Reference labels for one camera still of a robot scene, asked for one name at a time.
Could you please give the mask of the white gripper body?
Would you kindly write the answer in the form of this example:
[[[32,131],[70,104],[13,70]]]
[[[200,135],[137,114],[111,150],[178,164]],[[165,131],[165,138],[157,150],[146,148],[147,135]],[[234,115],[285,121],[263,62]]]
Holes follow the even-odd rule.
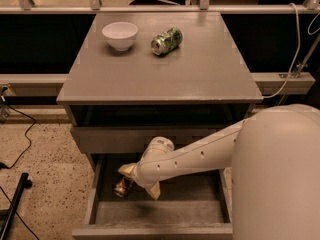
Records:
[[[151,188],[157,181],[157,173],[161,166],[159,162],[174,151],[174,144],[165,137],[155,137],[148,144],[140,161],[131,171],[133,180],[141,187]]]

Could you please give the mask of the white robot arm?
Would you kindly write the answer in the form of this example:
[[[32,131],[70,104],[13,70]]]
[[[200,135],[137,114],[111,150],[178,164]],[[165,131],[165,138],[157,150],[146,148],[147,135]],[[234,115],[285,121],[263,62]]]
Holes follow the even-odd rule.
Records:
[[[226,167],[233,240],[320,240],[320,110],[311,106],[267,108],[171,152],[157,138],[119,172],[158,199],[164,180]]]

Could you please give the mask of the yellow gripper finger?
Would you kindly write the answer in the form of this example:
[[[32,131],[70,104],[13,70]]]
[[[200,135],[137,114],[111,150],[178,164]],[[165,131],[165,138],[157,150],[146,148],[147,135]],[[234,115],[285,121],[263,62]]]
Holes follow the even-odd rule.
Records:
[[[135,163],[124,164],[118,169],[118,172],[125,177],[130,177],[131,171],[135,168],[135,166]]]
[[[154,200],[158,200],[161,195],[160,183],[155,182],[152,184],[148,184],[146,187],[146,191]]]

